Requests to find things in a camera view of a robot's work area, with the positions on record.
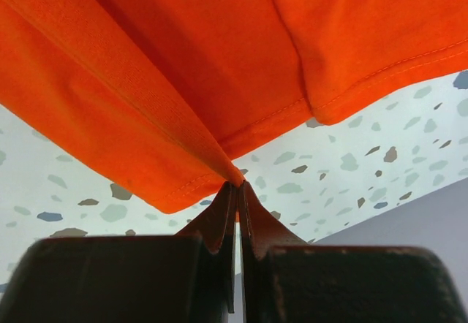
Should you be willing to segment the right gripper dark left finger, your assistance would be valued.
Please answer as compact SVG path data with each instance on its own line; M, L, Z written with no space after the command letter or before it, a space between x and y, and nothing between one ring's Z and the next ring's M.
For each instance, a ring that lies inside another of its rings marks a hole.
M226 322L234 311L236 189L174 235L58 237L28 248L3 322Z

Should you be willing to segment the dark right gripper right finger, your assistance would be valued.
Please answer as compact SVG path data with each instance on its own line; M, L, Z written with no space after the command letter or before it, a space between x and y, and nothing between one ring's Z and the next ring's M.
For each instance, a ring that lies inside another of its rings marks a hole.
M238 191L246 322L465 322L442 261L412 246L316 246Z

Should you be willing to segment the orange t-shirt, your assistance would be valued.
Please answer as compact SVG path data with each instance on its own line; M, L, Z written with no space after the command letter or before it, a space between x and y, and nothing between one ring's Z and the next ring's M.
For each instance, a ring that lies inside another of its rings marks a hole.
M467 68L467 0L1 0L1 103L164 213L233 159Z

